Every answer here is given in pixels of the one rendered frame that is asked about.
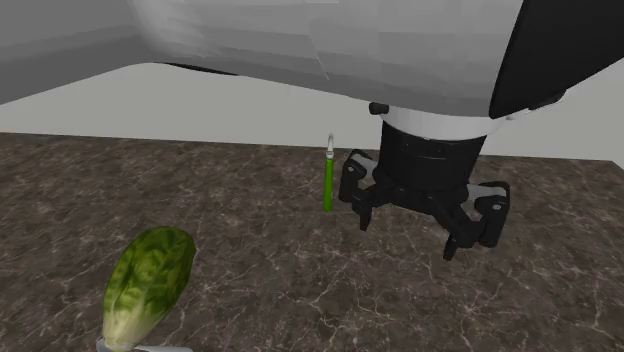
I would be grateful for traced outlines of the green lettuce head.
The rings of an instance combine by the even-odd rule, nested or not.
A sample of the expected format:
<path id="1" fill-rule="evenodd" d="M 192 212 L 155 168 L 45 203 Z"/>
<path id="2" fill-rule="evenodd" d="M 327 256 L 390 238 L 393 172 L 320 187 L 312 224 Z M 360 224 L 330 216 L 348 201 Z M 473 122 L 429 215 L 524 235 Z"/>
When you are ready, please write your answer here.
<path id="1" fill-rule="evenodd" d="M 170 313 L 186 288 L 196 254 L 187 232 L 148 229 L 121 254 L 105 286 L 102 337 L 112 352 L 130 352 Z"/>

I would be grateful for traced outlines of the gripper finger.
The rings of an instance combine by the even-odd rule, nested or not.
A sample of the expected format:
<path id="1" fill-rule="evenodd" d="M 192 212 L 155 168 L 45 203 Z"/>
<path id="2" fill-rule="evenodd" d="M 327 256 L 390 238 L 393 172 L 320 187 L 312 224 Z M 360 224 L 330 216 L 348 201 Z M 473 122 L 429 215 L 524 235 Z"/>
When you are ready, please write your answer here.
<path id="1" fill-rule="evenodd" d="M 350 203 L 359 215 L 359 228 L 366 231 L 372 210 L 390 203 L 390 188 L 375 178 L 378 163 L 366 152 L 354 149 L 343 164 L 338 198 Z"/>
<path id="2" fill-rule="evenodd" d="M 472 220 L 461 205 L 470 200 L 481 215 Z M 506 182 L 467 184 L 450 191 L 428 195 L 430 215 L 448 231 L 443 258 L 451 261 L 459 248 L 497 246 L 510 209 L 511 192 Z"/>

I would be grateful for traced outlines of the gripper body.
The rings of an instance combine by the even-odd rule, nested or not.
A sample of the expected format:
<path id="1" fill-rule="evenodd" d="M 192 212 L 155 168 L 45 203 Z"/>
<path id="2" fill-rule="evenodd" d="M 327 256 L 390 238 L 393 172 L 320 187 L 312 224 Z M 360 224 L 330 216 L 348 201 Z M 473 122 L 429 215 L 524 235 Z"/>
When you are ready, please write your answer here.
<path id="1" fill-rule="evenodd" d="M 451 204 L 463 203 L 484 142 L 483 136 L 456 141 L 425 139 L 383 123 L 374 169 L 374 204 L 404 203 L 413 209 L 431 194 Z"/>

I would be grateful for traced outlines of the grey dish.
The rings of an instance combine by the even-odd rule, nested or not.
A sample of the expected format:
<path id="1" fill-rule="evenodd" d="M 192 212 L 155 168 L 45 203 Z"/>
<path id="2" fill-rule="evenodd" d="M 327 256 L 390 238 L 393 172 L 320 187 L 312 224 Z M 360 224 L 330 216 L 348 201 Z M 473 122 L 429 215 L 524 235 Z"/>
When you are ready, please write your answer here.
<path id="1" fill-rule="evenodd" d="M 97 352 L 194 352 L 188 347 L 178 346 L 148 346 L 148 345 L 136 345 L 131 346 L 128 344 L 109 345 L 106 340 L 101 337 L 96 341 Z"/>

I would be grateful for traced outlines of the green-handled peeler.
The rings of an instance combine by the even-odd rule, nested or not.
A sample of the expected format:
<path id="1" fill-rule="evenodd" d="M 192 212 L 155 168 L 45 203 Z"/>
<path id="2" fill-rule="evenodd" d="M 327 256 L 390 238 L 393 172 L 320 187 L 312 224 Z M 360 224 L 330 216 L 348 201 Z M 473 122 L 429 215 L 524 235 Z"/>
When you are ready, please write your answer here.
<path id="1" fill-rule="evenodd" d="M 333 170 L 334 170 L 334 136 L 328 136 L 327 149 L 325 151 L 325 166 L 323 180 L 322 209 L 330 212 L 333 206 Z"/>

